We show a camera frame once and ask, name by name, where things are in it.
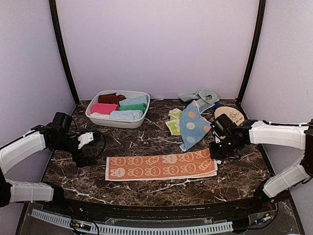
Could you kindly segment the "orange bunny towel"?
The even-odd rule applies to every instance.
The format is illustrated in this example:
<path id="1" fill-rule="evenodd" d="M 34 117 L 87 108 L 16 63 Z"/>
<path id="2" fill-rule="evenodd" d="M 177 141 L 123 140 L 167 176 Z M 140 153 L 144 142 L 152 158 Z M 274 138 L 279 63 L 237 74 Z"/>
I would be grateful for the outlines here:
<path id="1" fill-rule="evenodd" d="M 170 155 L 108 157 L 105 180 L 149 181 L 205 178 L 217 175 L 210 150 Z"/>

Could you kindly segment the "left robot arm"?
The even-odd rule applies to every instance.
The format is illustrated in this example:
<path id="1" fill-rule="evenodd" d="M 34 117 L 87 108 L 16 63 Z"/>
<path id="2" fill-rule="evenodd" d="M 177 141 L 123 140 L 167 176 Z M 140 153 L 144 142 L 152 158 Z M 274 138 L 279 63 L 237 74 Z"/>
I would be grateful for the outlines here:
<path id="1" fill-rule="evenodd" d="M 0 148 L 0 205 L 19 202 L 49 202 L 58 213 L 66 213 L 69 203 L 62 187 L 53 183 L 13 181 L 6 174 L 31 155 L 48 149 L 71 154 L 77 167 L 91 165 L 94 161 L 83 155 L 82 148 L 94 141 L 93 132 L 70 135 L 71 116 L 57 112 L 52 122 L 37 125 L 22 137 Z"/>

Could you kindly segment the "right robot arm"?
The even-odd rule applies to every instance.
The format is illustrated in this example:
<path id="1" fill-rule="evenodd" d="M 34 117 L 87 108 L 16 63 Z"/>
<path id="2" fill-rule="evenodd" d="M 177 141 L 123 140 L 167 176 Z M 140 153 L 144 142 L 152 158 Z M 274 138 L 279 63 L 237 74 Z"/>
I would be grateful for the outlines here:
<path id="1" fill-rule="evenodd" d="M 313 177 L 312 122 L 290 124 L 247 119 L 237 125 L 222 114 L 211 123 L 211 128 L 215 141 L 210 143 L 210 150 L 212 157 L 219 160 L 248 144 L 287 146 L 304 151 L 302 159 L 260 184 L 250 200 L 253 212 L 261 212 L 270 198 Z"/>

